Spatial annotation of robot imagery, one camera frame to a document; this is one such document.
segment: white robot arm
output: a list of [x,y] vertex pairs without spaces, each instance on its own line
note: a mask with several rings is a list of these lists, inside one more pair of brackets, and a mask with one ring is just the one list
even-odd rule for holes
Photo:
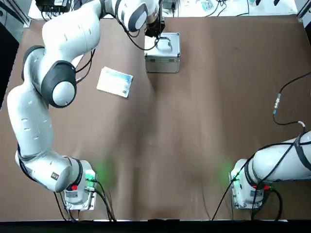
[[[265,184],[311,179],[311,132],[301,137],[300,145],[295,143],[289,148],[294,141],[297,142],[296,138],[285,141],[287,145],[275,145],[259,150],[249,161],[240,159],[235,164],[229,176],[230,181],[235,180],[232,183],[232,197],[236,208],[252,209],[255,192],[254,208],[261,207]],[[268,176],[283,156],[283,160]],[[264,181],[260,187],[257,187],[261,180]]]
[[73,102],[77,87],[71,62],[98,45],[102,17],[112,14],[130,32],[146,23],[147,32],[159,36],[158,9],[158,0],[93,0],[48,21],[42,30],[45,47],[31,47],[24,56],[24,83],[7,97],[18,143],[15,160],[30,179],[53,192],[65,191],[71,209],[90,208],[93,194],[85,188],[96,173],[87,161],[53,151],[49,105],[63,108]]

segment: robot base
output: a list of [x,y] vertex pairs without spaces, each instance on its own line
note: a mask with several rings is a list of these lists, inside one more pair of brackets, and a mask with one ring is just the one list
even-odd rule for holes
[[96,193],[88,192],[85,190],[85,188],[90,187],[90,183],[94,184],[94,188],[96,188],[96,183],[89,182],[86,180],[86,178],[89,178],[89,175],[91,174],[91,179],[97,179],[97,175],[89,162],[85,160],[81,160],[80,162],[83,168],[81,181],[76,190],[64,191],[65,206],[69,210],[94,210]]
[[[239,171],[240,169],[235,168],[232,172],[229,173],[230,183],[233,177],[235,177],[236,170]],[[236,181],[232,183],[230,188],[231,198],[235,209],[252,209],[255,188],[251,187],[248,183],[246,184],[245,182],[243,182],[244,181],[243,179],[245,179],[243,175],[244,173],[241,171]],[[257,197],[254,204],[254,209],[261,207],[262,198],[263,198],[263,190],[257,190]]]

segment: cable connector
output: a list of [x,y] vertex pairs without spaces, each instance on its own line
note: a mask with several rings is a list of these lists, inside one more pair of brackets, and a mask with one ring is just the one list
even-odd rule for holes
[[276,111],[277,111],[277,108],[278,108],[278,104],[280,103],[280,99],[281,99],[281,93],[278,93],[276,101],[274,103],[273,115],[276,114]]
[[95,188],[94,187],[89,187],[89,186],[85,187],[84,190],[89,192],[89,193],[94,193],[95,192]]

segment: brown table surface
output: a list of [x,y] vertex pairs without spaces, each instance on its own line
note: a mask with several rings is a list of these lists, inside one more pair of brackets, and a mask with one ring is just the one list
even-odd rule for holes
[[[42,44],[41,28],[33,21],[25,30],[7,93],[22,83],[23,55]],[[102,20],[101,29],[92,69],[74,103],[50,110],[53,148],[91,162],[111,191],[118,219],[208,219],[238,159],[299,133],[298,126],[272,121],[279,89],[311,69],[311,49],[295,16],[169,18],[165,31],[181,34],[178,74],[147,75],[143,51],[116,21]],[[137,42],[143,46],[143,35]],[[134,76],[128,99],[96,89],[104,66]],[[310,80],[303,79],[285,89],[277,118],[310,126],[310,88]],[[17,142],[6,99],[0,125],[0,220],[60,219],[53,193],[28,180],[15,164]],[[282,218],[311,218],[310,182],[275,186],[283,197]],[[230,205],[227,195],[216,218],[230,219]],[[257,217],[273,219],[277,209],[271,195]],[[250,218],[249,211],[234,214]],[[105,216],[100,199],[95,211],[80,214]]]

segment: led light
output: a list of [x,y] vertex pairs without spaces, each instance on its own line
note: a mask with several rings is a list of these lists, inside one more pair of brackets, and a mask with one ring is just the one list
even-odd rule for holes
[[96,179],[96,174],[93,170],[86,171],[86,187],[89,189],[95,188],[95,182],[93,180]]
[[239,172],[239,171],[236,170],[236,169],[233,169],[233,170],[232,170],[232,172],[231,172],[231,177],[232,177],[232,179],[234,179],[234,178],[236,178],[236,180],[239,179],[238,172]]

